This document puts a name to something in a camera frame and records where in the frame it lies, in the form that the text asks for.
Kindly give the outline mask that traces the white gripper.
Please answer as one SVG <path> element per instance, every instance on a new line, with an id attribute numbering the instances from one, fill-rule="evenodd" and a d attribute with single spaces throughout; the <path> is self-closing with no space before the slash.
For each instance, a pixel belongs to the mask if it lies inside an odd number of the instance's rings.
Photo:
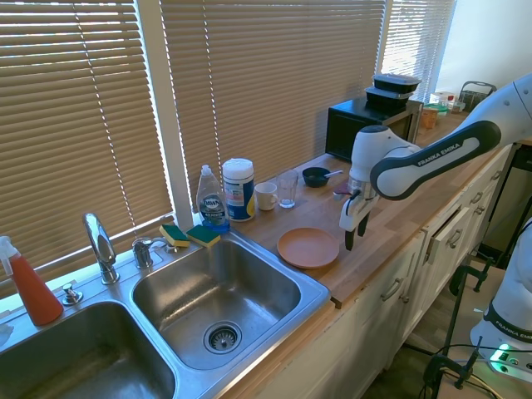
<path id="1" fill-rule="evenodd" d="M 359 237 L 364 236 L 369 213 L 378 200 L 378 195 L 371 199 L 365 199 L 363 195 L 358 193 L 349 197 L 343 204 L 339 226 L 345 230 L 344 244 L 347 251 L 352 250 L 357 235 Z"/>

